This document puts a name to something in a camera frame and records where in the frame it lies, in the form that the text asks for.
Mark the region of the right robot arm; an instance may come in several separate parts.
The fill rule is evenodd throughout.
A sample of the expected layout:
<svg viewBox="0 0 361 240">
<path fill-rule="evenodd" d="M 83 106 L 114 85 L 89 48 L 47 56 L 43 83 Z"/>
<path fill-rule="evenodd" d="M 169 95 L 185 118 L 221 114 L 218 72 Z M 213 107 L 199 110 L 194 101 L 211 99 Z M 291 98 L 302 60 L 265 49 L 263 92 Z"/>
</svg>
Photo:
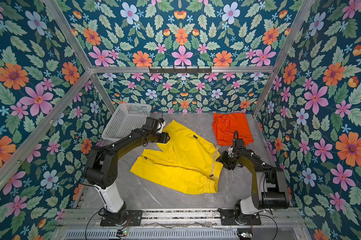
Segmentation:
<svg viewBox="0 0 361 240">
<path fill-rule="evenodd" d="M 288 209 L 289 193 L 283 169 L 264 162 L 252 150 L 225 151 L 216 160 L 227 170 L 247 168 L 251 175 L 251 195 L 239 200 L 233 209 L 238 225 L 256 223 L 261 211 Z"/>
</svg>

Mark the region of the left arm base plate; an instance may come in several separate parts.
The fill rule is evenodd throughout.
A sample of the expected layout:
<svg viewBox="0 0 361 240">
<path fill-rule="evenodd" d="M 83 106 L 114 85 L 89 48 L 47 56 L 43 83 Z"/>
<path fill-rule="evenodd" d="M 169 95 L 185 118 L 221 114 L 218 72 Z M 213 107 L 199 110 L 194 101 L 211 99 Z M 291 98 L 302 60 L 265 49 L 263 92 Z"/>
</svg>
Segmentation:
<svg viewBox="0 0 361 240">
<path fill-rule="evenodd" d="M 122 210 L 118 213 L 106 211 L 101 214 L 100 225 L 102 227 L 136 227 L 140 226 L 143 211 L 141 210 Z"/>
</svg>

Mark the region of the orange shorts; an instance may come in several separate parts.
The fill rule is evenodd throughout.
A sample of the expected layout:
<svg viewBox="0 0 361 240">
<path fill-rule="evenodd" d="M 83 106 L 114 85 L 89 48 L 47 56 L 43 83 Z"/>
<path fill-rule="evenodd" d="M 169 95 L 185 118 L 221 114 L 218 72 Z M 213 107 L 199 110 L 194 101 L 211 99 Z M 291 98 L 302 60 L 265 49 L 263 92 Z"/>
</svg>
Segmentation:
<svg viewBox="0 0 361 240">
<path fill-rule="evenodd" d="M 214 114 L 212 129 L 219 146 L 230 146 L 235 131 L 245 146 L 254 142 L 244 113 Z"/>
</svg>

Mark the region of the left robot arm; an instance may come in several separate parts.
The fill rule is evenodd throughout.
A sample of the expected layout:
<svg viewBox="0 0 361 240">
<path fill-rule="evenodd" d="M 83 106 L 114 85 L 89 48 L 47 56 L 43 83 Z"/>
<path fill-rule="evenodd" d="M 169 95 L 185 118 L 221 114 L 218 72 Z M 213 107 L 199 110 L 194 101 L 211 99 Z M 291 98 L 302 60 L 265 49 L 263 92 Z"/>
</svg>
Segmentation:
<svg viewBox="0 0 361 240">
<path fill-rule="evenodd" d="M 118 161 L 137 147 L 151 142 L 166 144 L 169 140 L 169 133 L 135 129 L 126 137 L 97 148 L 88 156 L 84 175 L 103 201 L 102 226 L 122 226 L 128 222 L 126 203 L 116 185 Z"/>
</svg>

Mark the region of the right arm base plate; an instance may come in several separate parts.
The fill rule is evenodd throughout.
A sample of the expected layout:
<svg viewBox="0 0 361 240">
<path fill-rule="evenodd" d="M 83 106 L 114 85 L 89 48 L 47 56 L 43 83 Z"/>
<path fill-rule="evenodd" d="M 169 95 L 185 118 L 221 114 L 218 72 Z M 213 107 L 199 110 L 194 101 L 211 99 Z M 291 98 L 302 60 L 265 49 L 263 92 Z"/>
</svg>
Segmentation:
<svg viewBox="0 0 361 240">
<path fill-rule="evenodd" d="M 223 226 L 260 226 L 259 214 L 244 215 L 239 210 L 218 209 L 220 221 Z"/>
</svg>

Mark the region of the yellow shorts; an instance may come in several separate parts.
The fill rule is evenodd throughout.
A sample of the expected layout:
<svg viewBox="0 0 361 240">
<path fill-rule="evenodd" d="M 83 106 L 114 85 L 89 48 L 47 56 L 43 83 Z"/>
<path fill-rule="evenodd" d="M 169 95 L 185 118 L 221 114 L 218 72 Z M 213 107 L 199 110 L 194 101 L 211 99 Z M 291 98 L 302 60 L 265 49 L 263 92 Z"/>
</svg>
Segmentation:
<svg viewBox="0 0 361 240">
<path fill-rule="evenodd" d="M 216 194 L 223 165 L 214 144 L 176 121 L 164 132 L 168 143 L 158 144 L 159 151 L 143 150 L 131 173 L 183 194 Z"/>
</svg>

